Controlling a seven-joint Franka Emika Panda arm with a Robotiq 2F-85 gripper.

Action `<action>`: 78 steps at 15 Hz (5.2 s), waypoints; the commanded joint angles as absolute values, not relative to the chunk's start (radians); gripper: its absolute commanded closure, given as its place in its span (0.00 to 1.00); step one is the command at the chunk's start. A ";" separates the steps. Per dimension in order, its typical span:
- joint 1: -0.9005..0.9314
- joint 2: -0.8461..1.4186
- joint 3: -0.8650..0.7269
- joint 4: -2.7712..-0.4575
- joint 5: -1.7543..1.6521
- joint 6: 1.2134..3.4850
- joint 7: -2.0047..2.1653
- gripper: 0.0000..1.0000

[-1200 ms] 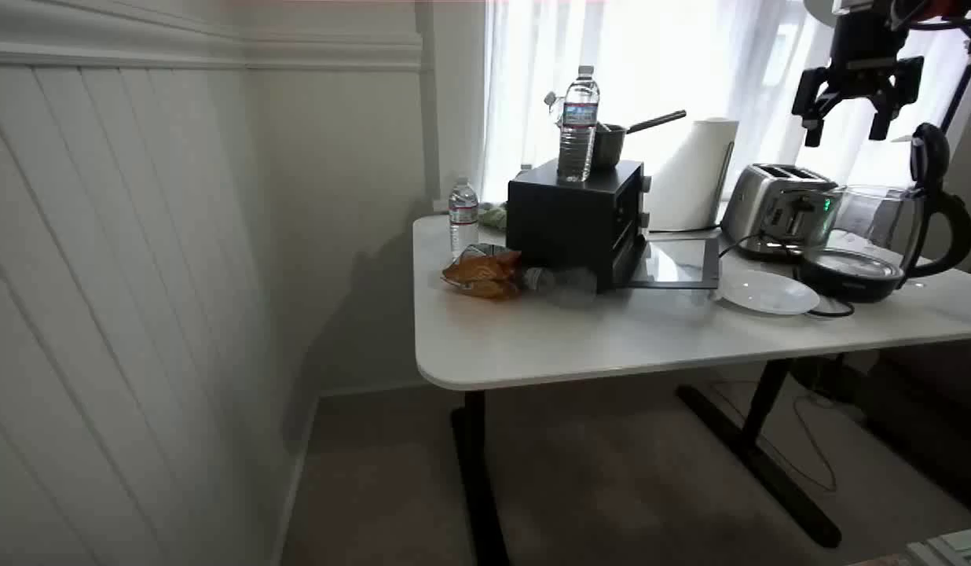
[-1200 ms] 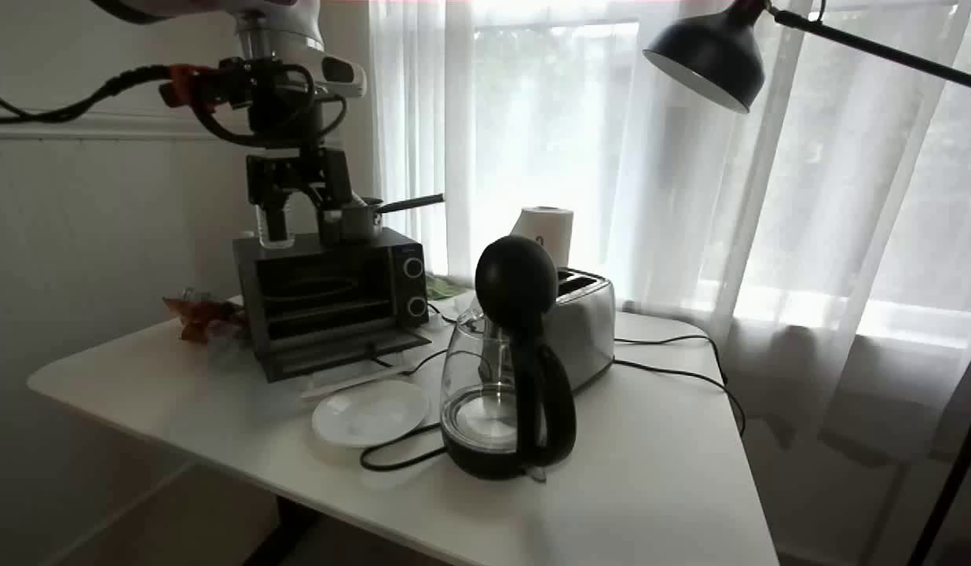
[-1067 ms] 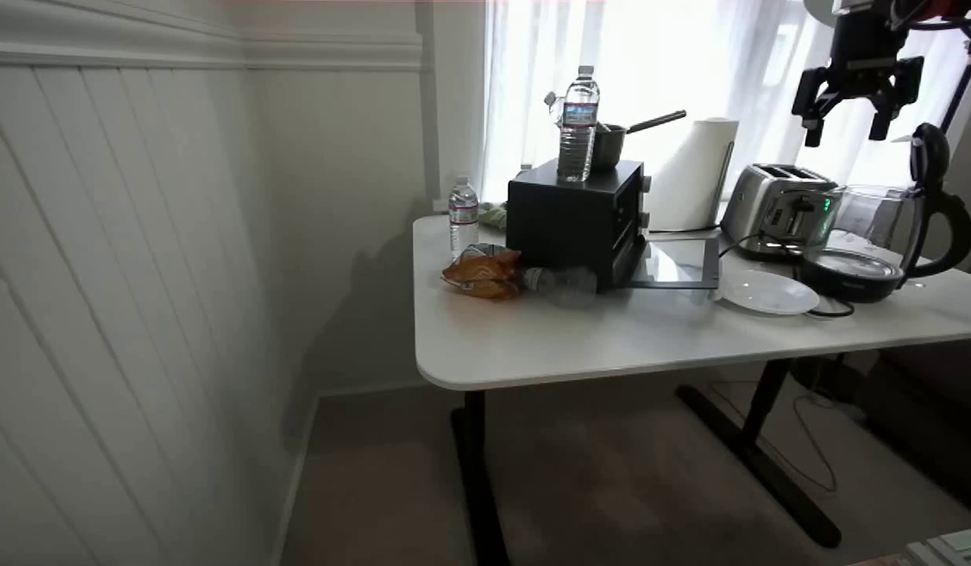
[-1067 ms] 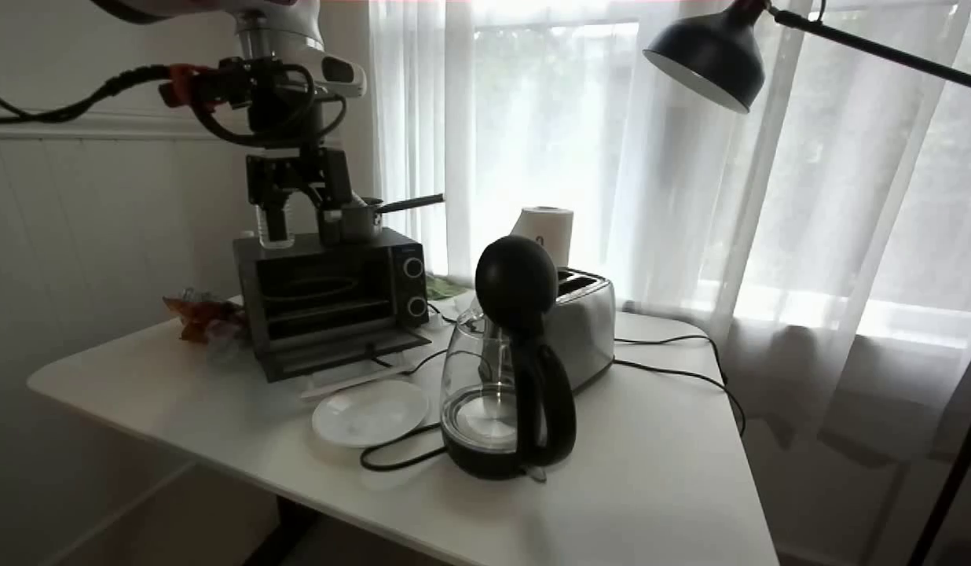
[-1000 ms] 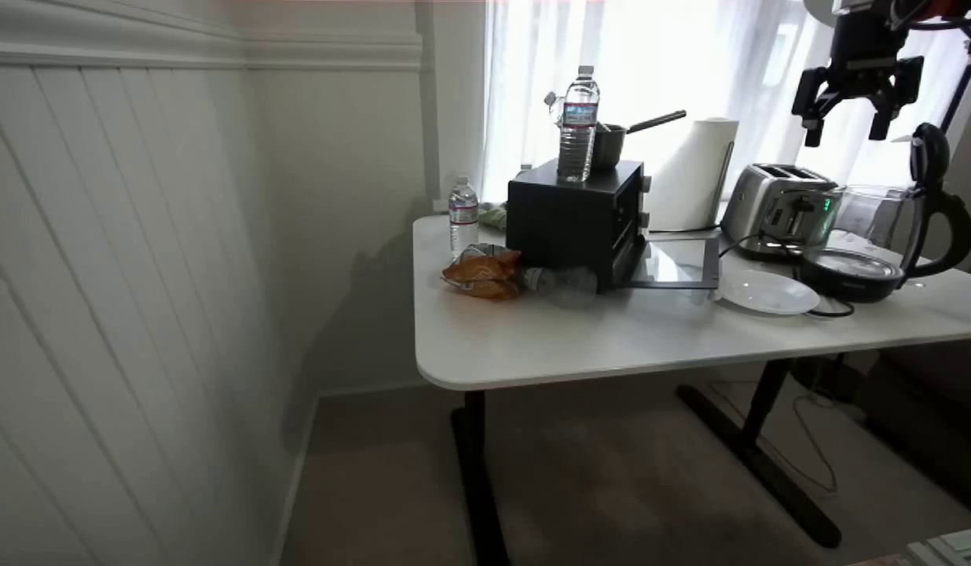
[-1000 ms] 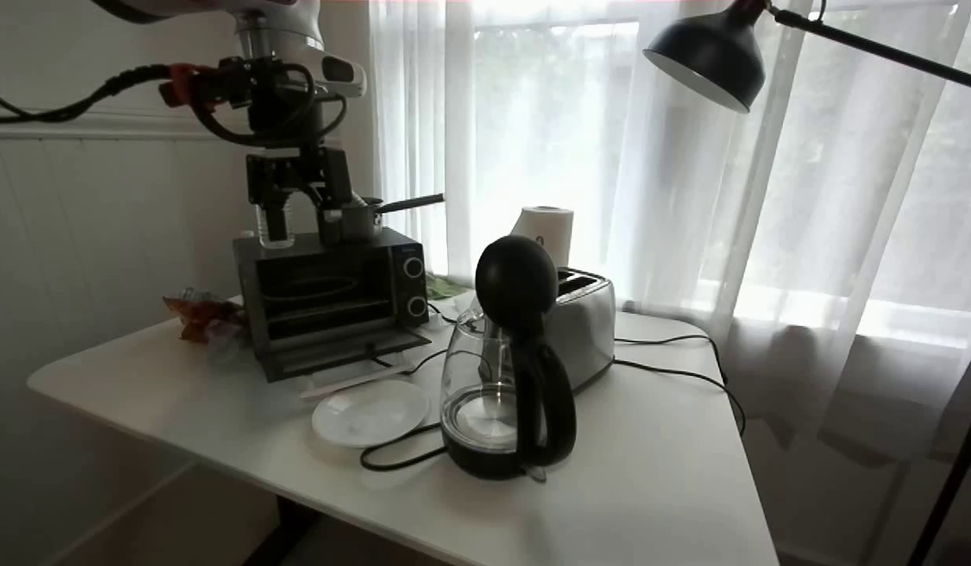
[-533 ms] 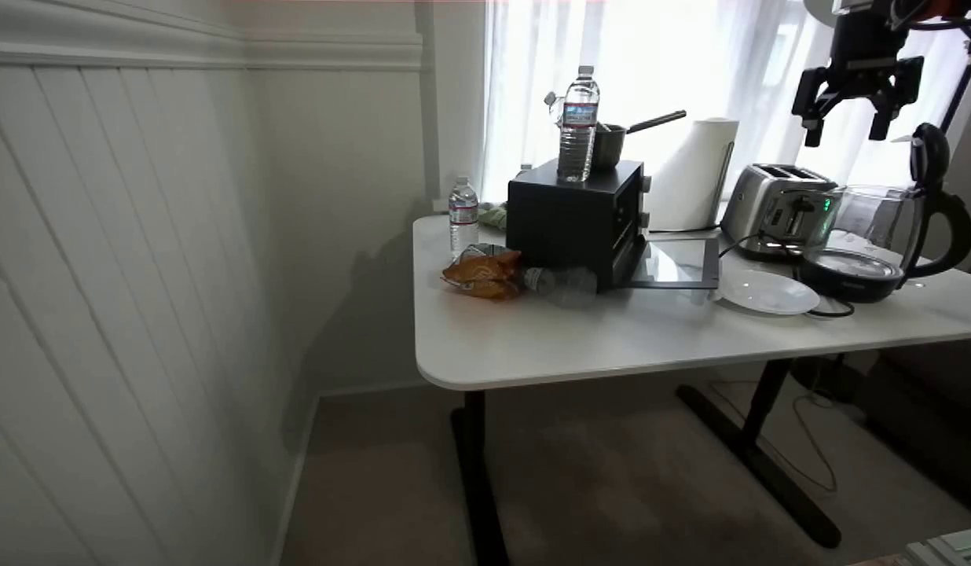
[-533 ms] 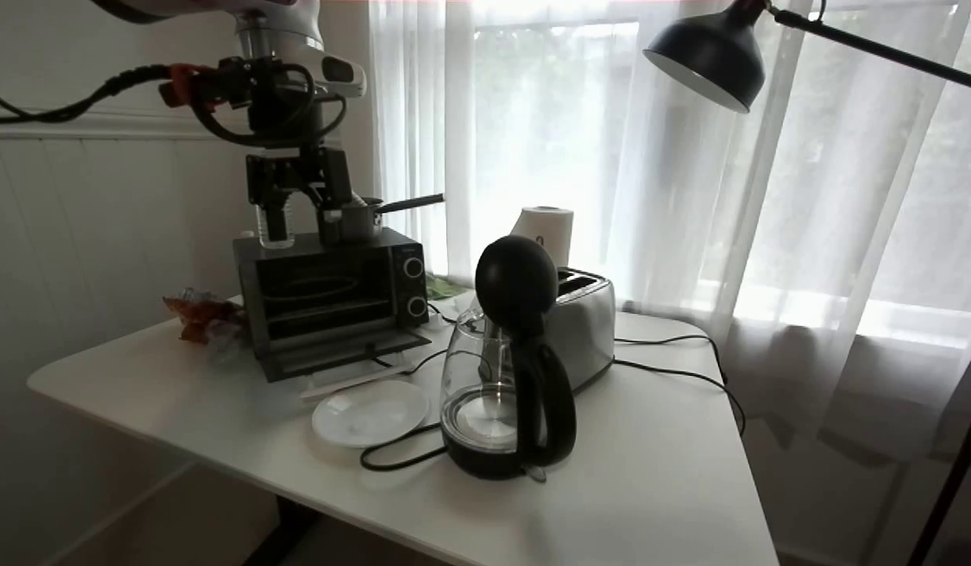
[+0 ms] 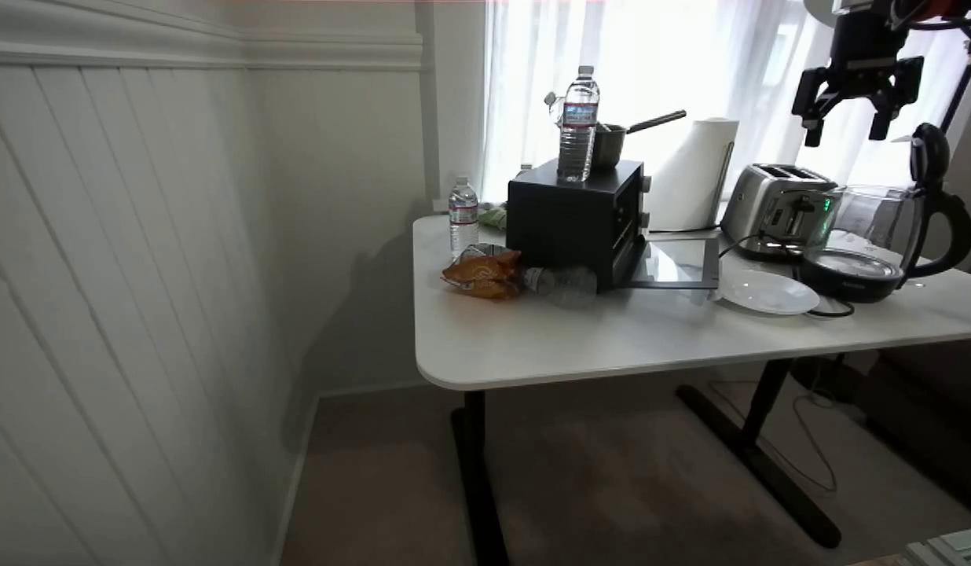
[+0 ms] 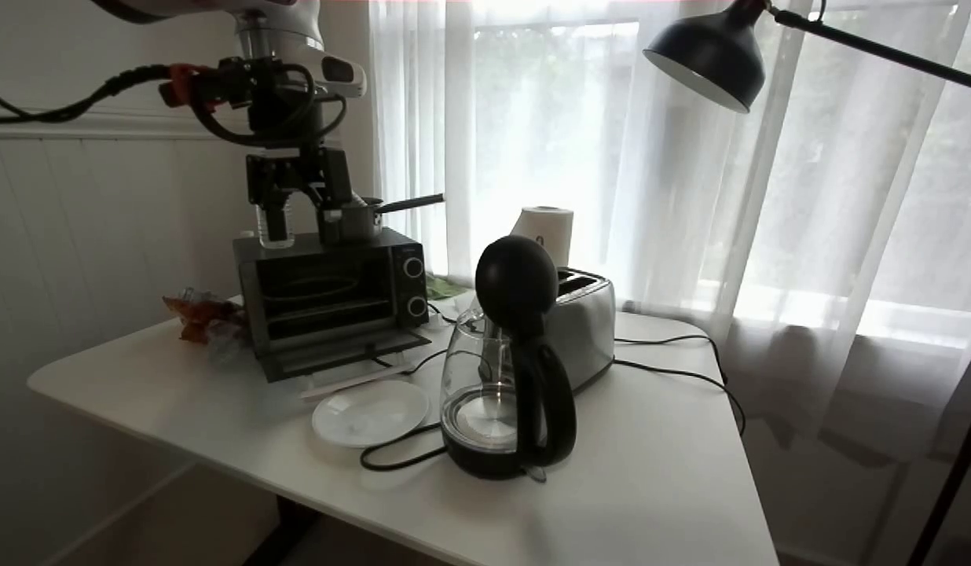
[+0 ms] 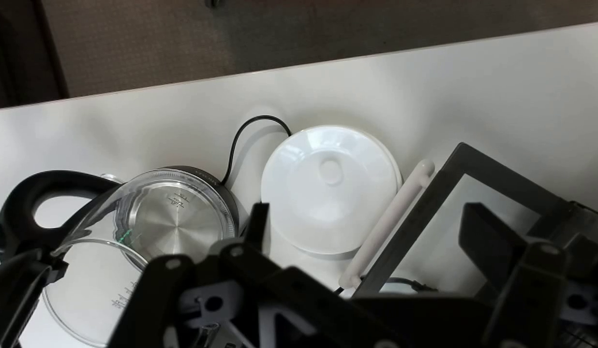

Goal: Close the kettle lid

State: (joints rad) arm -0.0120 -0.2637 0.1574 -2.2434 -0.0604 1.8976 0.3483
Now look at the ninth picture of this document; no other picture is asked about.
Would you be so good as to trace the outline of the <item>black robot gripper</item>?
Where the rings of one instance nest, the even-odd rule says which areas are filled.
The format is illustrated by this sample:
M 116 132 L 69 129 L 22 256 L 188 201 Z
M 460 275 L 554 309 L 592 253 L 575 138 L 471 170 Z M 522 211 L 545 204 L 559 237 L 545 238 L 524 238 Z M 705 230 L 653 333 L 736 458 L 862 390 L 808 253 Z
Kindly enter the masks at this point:
M 908 28 L 890 12 L 891 0 L 804 0 L 831 28 L 830 59 L 797 79 L 790 112 L 800 115 L 804 147 L 823 138 L 823 115 L 850 99 L 875 109 L 867 138 L 883 143 L 895 112 L 917 99 L 923 59 L 900 59 Z

